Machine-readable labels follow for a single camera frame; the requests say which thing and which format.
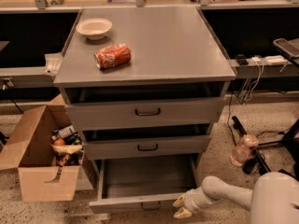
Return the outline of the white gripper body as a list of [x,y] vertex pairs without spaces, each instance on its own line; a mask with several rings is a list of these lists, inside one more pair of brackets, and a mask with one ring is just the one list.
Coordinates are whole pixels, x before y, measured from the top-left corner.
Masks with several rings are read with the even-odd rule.
[[217,200],[205,194],[202,188],[188,190],[183,201],[184,207],[192,213],[199,213],[216,202]]

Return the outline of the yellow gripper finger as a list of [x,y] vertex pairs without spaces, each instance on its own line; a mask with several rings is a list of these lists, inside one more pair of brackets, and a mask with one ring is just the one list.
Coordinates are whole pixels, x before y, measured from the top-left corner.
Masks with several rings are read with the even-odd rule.
[[185,194],[181,194],[173,203],[173,206],[176,208],[180,208],[184,205]]
[[185,207],[180,207],[179,210],[173,215],[173,218],[176,219],[183,219],[183,218],[188,218],[192,216],[192,212],[189,211]]

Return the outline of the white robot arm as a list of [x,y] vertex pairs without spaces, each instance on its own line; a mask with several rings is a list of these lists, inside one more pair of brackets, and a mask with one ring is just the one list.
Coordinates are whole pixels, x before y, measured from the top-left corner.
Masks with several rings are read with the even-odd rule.
[[174,201],[178,209],[174,218],[192,217],[222,200],[248,210],[250,224],[299,224],[299,182],[279,172],[260,176],[253,189],[207,176],[199,188],[188,190]]

